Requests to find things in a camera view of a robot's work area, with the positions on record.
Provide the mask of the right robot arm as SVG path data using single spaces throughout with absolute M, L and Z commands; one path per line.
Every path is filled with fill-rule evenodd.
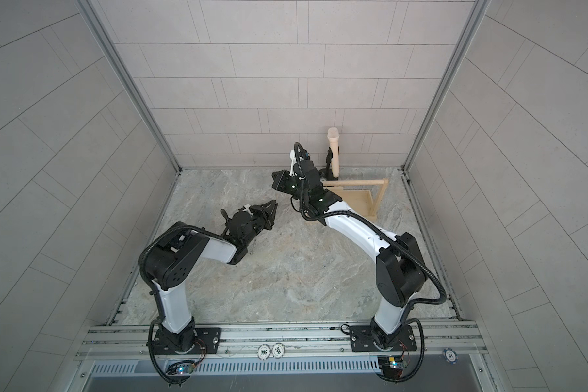
M 408 233 L 398 236 L 382 230 L 359 215 L 341 196 L 323 187 L 311 161 L 302 161 L 293 168 L 294 172 L 273 172 L 272 188 L 297 200 L 304 219 L 338 231 L 373 259 L 382 300 L 372 318 L 371 336 L 383 351 L 398 346 L 415 295 L 428 279 L 429 271 L 415 238 Z

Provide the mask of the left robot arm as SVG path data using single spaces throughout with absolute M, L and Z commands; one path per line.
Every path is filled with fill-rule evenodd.
M 201 260 L 235 266 L 248 254 L 252 241 L 272 230 L 278 203 L 246 205 L 232 217 L 226 211 L 225 230 L 218 235 L 204 228 L 176 222 L 139 256 L 140 277 L 155 298 L 158 331 L 150 345 L 155 353 L 186 354 L 198 345 L 194 316 L 186 300 L 186 279 Z

